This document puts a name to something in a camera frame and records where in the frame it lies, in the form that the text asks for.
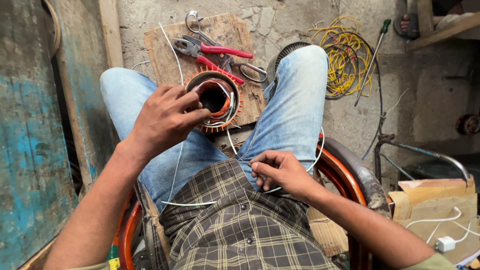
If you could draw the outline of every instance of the hand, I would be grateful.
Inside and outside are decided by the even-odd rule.
[[[264,151],[248,166],[252,168],[252,177],[257,178],[257,185],[265,191],[271,183],[277,183],[300,201],[307,201],[306,196],[312,189],[320,186],[290,151]]]
[[[123,143],[134,157],[148,163],[184,141],[196,125],[208,118],[210,111],[202,109],[196,92],[186,93],[183,86],[160,85],[145,101]]]

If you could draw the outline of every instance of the screwdriver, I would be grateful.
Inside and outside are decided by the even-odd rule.
[[[375,52],[373,53],[373,57],[372,57],[372,61],[370,62],[370,65],[368,66],[368,70],[367,70],[367,73],[365,74],[365,78],[363,79],[363,84],[361,84],[361,88],[360,88],[360,91],[357,95],[357,100],[355,101],[355,105],[354,106],[357,106],[359,100],[360,100],[360,96],[361,96],[361,92],[363,90],[363,87],[365,86],[365,84],[367,83],[367,79],[368,79],[368,74],[370,73],[370,69],[372,68],[372,64],[373,62],[375,61],[375,56],[377,55],[377,51],[378,51],[378,47],[380,46],[380,42],[382,42],[382,38],[384,37],[384,34],[388,31],[388,26],[390,25],[390,23],[392,22],[392,20],[390,19],[386,19],[384,21],[384,26],[382,27],[382,29],[380,30],[380,33],[382,33],[380,35],[380,39],[378,40],[378,44],[377,44],[377,48],[375,49]]]

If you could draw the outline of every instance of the pliers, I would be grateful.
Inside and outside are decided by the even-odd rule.
[[[222,72],[222,73],[230,73],[229,76],[231,76],[231,78],[233,80],[235,80],[235,82],[237,82],[241,85],[245,83],[244,80],[242,80],[242,79],[238,78],[237,76],[233,75],[230,64],[234,63],[234,61],[228,54],[232,54],[232,55],[239,56],[239,57],[242,57],[242,58],[250,58],[250,59],[253,58],[253,54],[248,53],[248,52],[244,52],[244,51],[241,51],[241,50],[237,50],[237,49],[223,47],[223,46],[209,46],[209,45],[205,44],[204,42],[202,42],[201,40],[196,39],[194,37],[191,37],[189,35],[182,35],[182,37],[184,37],[185,39],[174,38],[173,40],[175,42],[183,44],[186,48],[180,48],[180,47],[177,47],[177,46],[173,46],[174,49],[176,49],[177,51],[179,51],[183,54],[191,55],[193,57],[196,57],[197,58],[197,61],[196,61],[197,63],[202,63],[202,64],[206,65],[208,68],[210,68],[214,71],[219,71],[219,72]],[[206,53],[213,53],[213,54],[215,54],[215,56],[217,58],[219,58],[219,59],[223,58],[223,59],[227,59],[227,60],[225,60],[225,61],[223,61],[223,63],[221,63],[222,64],[221,68],[218,68],[214,63],[212,63],[210,60],[208,60],[205,56],[200,55],[198,53],[199,51],[206,52]]]

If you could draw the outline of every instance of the plaid shirt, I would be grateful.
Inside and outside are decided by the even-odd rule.
[[[171,269],[337,269],[324,256],[290,194],[256,192],[236,160],[198,172],[159,217],[172,245]]]

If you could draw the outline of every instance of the blue jeans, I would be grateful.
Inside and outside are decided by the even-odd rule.
[[[315,161],[327,68],[327,55],[319,46],[298,49],[280,62],[276,81],[264,91],[267,105],[253,133],[235,156],[256,190],[256,179],[247,163],[264,150],[292,151],[305,169]],[[110,117],[123,140],[156,84],[140,72],[112,68],[102,74],[100,86]],[[165,205],[161,201],[170,201],[201,169],[226,159],[203,134],[193,129],[184,142],[152,159],[139,180],[158,212],[162,212]]]

